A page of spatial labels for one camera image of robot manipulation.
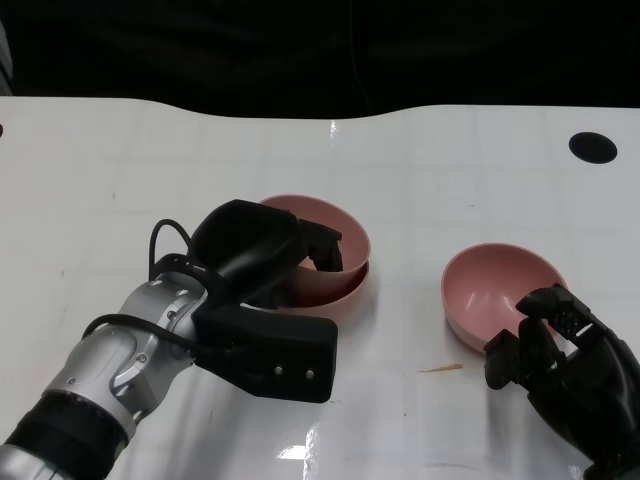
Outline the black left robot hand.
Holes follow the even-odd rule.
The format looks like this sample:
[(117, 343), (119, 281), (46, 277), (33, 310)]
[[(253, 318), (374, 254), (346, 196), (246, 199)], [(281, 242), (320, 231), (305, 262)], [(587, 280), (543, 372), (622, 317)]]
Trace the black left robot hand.
[(319, 271), (343, 270), (341, 239), (341, 232), (287, 210), (236, 199), (196, 228), (189, 253), (222, 277), (240, 302), (275, 309), (300, 302), (289, 277), (304, 259)]

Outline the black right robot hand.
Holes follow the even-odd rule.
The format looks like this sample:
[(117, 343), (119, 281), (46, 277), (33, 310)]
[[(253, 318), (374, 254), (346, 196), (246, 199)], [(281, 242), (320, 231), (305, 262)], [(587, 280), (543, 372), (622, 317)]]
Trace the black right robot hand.
[(484, 347), (487, 385), (523, 387), (545, 423), (591, 460), (585, 478), (638, 478), (639, 362), (628, 345), (560, 284), (516, 308), (518, 332)]

